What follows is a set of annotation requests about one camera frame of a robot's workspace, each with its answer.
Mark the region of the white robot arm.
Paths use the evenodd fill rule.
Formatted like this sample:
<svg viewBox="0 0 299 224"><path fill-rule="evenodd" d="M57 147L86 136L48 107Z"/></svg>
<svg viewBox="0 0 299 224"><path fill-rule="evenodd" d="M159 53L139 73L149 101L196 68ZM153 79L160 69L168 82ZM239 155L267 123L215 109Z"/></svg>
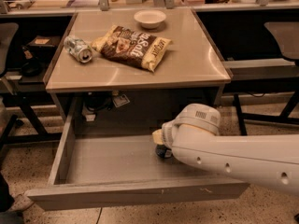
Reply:
<svg viewBox="0 0 299 224"><path fill-rule="evenodd" d="M299 195L299 135L220 136L220 112L190 104L162 128L153 142L192 167L250 184Z"/></svg>

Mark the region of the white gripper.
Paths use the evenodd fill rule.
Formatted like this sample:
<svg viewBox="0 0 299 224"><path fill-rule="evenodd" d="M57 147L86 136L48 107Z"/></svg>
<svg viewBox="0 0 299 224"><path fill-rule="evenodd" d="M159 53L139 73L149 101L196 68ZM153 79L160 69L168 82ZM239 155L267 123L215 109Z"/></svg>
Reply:
<svg viewBox="0 0 299 224"><path fill-rule="evenodd" d="M172 148L178 134L179 126L180 124L175 120L164 123L162 129L152 133L153 142L157 145L164 144L166 147Z"/></svg>

